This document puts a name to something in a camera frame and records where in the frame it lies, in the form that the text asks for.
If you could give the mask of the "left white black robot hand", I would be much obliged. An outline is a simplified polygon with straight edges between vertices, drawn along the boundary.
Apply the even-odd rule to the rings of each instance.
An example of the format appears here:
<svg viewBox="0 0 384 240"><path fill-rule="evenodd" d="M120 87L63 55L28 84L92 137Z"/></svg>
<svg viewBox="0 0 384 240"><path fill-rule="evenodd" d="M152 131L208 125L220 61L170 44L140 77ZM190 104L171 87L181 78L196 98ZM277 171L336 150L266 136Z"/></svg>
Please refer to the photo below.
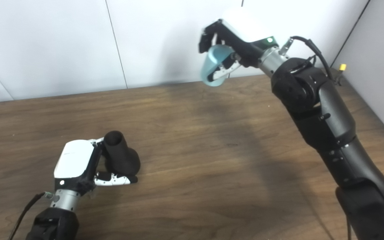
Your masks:
<svg viewBox="0 0 384 240"><path fill-rule="evenodd" d="M55 191L71 190L83 196L97 186L135 184L140 166L138 153L120 132L72 140L65 144L55 166Z"/></svg>

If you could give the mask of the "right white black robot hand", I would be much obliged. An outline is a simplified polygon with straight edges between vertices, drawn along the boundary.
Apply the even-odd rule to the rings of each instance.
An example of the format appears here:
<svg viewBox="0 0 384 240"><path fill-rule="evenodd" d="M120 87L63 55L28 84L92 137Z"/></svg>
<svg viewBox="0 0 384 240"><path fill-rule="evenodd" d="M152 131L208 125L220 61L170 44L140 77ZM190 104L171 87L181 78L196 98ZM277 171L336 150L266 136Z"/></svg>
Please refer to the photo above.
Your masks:
<svg viewBox="0 0 384 240"><path fill-rule="evenodd" d="M220 86L240 67L259 68L264 53L277 47L274 35L250 12L242 7L229 9L201 32L198 50L206 53L201 80Z"/></svg>

